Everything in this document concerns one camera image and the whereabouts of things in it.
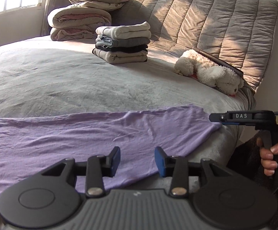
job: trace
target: human hand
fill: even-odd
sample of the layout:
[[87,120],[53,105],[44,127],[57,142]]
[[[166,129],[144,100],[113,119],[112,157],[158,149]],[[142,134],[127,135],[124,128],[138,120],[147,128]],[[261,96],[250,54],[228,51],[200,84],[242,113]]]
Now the human hand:
[[259,137],[256,140],[256,144],[260,147],[259,153],[261,156],[261,165],[264,167],[264,174],[272,176],[275,173],[275,169],[278,167],[277,162],[273,160],[273,155],[278,155],[278,143],[268,150],[264,148],[263,141]]

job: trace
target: quilted headboard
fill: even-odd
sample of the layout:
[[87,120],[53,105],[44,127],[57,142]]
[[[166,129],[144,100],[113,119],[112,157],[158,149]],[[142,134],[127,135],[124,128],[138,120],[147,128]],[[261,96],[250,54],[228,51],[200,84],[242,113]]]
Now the quilted headboard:
[[254,92],[270,59],[277,0],[130,0],[113,25],[149,22],[151,46],[181,56],[193,46],[240,68]]

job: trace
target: purple garment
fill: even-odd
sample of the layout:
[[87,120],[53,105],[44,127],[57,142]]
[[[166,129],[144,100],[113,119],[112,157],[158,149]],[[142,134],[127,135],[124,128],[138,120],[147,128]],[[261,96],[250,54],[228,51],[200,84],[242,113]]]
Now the purple garment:
[[[157,172],[154,148],[186,156],[221,127],[202,108],[188,105],[117,113],[0,119],[0,193],[64,159],[77,162],[121,148],[121,162],[105,188],[125,186]],[[82,192],[84,178],[76,188]]]

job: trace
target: circular cover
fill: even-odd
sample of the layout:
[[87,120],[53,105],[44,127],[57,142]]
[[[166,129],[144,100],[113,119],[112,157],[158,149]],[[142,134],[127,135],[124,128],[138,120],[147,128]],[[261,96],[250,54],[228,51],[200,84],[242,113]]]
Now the circular cover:
[[55,177],[24,180],[0,195],[0,215],[16,227],[48,228],[72,216],[81,203],[77,191]]
[[275,214],[277,201],[265,188],[247,181],[216,180],[201,187],[193,197],[197,213],[211,225],[220,229],[253,229],[267,224]]

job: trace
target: white plush toy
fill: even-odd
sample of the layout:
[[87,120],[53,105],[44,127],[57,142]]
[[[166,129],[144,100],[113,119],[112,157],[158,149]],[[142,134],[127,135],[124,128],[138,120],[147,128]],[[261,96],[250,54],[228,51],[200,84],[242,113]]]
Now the white plush toy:
[[195,50],[187,50],[177,60],[174,66],[175,73],[182,76],[196,74],[198,81],[216,87],[224,94],[233,96],[238,88],[243,87],[243,79],[233,70],[219,66]]

